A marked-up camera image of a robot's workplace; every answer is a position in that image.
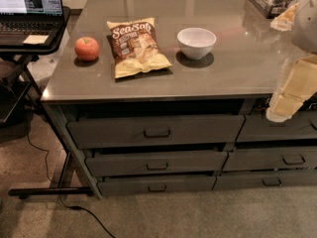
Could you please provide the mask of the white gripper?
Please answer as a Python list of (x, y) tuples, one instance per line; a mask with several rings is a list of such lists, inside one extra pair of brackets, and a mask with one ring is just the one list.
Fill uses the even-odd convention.
[(274, 96), (265, 112), (271, 122), (281, 123), (300, 109), (302, 102), (317, 92), (317, 56), (299, 59), (282, 88), (282, 95)]

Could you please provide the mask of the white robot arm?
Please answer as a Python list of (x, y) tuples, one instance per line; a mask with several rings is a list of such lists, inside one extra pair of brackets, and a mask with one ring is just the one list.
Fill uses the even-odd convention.
[(287, 59), (281, 68), (265, 117), (276, 123), (290, 119), (317, 92), (317, 0), (299, 0), (294, 13), (292, 43), (307, 53)]

